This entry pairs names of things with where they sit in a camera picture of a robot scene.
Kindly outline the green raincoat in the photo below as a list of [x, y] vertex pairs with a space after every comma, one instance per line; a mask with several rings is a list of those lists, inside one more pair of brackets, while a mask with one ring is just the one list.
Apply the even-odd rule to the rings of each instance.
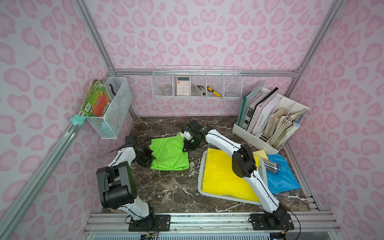
[[152, 139], [150, 150], [155, 157], [151, 169], [159, 171], [183, 171], [190, 167], [189, 156], [184, 149], [184, 137], [178, 133], [175, 137]]

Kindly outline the blue raincoat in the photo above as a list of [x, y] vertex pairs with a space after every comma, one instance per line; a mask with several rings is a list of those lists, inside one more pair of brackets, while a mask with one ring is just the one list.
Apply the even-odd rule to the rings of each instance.
[[268, 158], [270, 161], [280, 165], [280, 171], [277, 174], [267, 171], [268, 186], [272, 194], [301, 189], [285, 158], [279, 154], [269, 155]]

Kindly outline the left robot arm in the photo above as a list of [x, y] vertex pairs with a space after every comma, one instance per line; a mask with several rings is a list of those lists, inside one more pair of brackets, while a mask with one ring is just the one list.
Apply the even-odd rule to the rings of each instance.
[[131, 169], [132, 163], [149, 166], [155, 157], [147, 147], [140, 147], [134, 136], [125, 137], [125, 144], [106, 167], [96, 173], [100, 200], [103, 208], [128, 213], [136, 226], [154, 224], [155, 214], [149, 205], [138, 197], [137, 185]]

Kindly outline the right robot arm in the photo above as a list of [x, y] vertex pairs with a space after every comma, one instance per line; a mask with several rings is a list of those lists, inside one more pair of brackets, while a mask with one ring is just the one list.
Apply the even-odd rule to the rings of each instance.
[[195, 150], [202, 143], [211, 144], [232, 158], [232, 170], [244, 179], [259, 198], [264, 210], [264, 221], [271, 229], [277, 229], [292, 221], [286, 208], [273, 196], [262, 180], [255, 158], [249, 145], [238, 144], [211, 126], [201, 126], [196, 120], [191, 121], [181, 130], [184, 139], [184, 152]]

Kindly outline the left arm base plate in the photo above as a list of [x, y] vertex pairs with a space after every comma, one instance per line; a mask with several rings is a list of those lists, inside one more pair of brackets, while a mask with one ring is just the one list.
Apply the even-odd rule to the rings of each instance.
[[144, 219], [129, 221], [129, 232], [169, 232], [170, 215], [149, 215]]

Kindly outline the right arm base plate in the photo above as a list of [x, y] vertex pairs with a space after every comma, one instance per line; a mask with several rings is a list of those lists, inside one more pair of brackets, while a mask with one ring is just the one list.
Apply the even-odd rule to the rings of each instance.
[[271, 214], [251, 214], [248, 221], [252, 224], [254, 231], [290, 231], [295, 226], [289, 214], [278, 218]]

